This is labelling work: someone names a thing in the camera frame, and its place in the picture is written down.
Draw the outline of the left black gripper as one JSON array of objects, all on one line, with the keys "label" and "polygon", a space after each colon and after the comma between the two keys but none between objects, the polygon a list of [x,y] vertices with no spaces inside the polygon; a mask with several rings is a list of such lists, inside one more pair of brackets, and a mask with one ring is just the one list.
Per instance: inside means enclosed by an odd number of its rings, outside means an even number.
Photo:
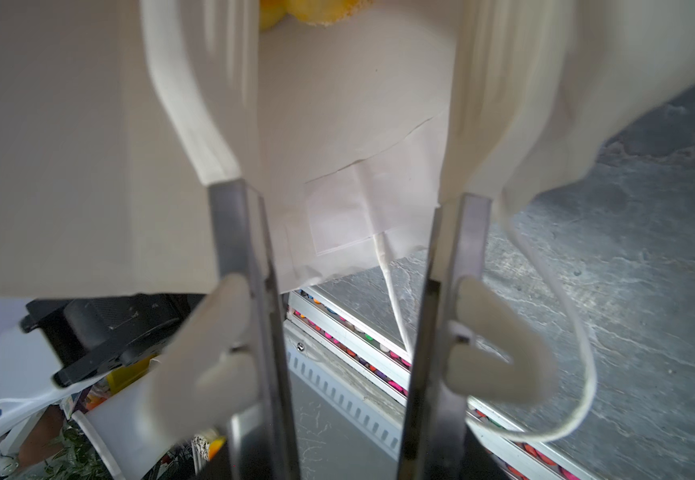
[{"label": "left black gripper", "polygon": [[41,331],[60,360],[52,376],[70,387],[159,354],[203,300],[201,294],[33,300],[19,322]]}]

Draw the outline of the green paper gift bag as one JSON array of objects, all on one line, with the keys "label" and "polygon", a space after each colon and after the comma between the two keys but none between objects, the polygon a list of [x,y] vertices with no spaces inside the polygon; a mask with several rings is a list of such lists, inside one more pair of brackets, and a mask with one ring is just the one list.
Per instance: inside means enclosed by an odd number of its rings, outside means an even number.
[{"label": "green paper gift bag", "polygon": [[499,220],[695,84],[695,1],[383,1],[260,32],[253,1],[0,1],[0,296],[207,292],[207,193],[264,197],[286,287],[369,265],[318,188],[391,170]]}]

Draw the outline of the white silicone kitchen tongs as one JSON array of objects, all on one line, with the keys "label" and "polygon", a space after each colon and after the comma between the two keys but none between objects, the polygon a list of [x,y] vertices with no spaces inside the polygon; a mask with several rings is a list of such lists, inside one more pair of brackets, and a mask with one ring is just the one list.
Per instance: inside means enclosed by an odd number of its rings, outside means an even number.
[{"label": "white silicone kitchen tongs", "polygon": [[[295,479],[281,301],[264,201],[247,180],[257,156],[233,153],[205,108],[179,3],[147,1],[141,21],[156,93],[208,193],[220,276],[167,348],[142,423],[152,433],[181,437],[226,421],[234,478]],[[459,479],[485,470],[471,459],[467,397],[537,402],[553,391],[557,372],[547,344],[481,287],[493,208],[495,200],[464,187],[439,198],[400,478]]]}]

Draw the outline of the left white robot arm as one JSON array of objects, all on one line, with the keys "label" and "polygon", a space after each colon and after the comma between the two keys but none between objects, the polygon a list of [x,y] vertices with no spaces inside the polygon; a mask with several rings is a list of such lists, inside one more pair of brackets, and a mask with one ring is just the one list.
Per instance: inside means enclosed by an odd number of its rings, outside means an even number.
[{"label": "left white robot arm", "polygon": [[[109,372],[163,350],[199,294],[33,300],[0,336],[0,438],[23,437],[44,410]],[[18,446],[0,447],[10,467]]]}]

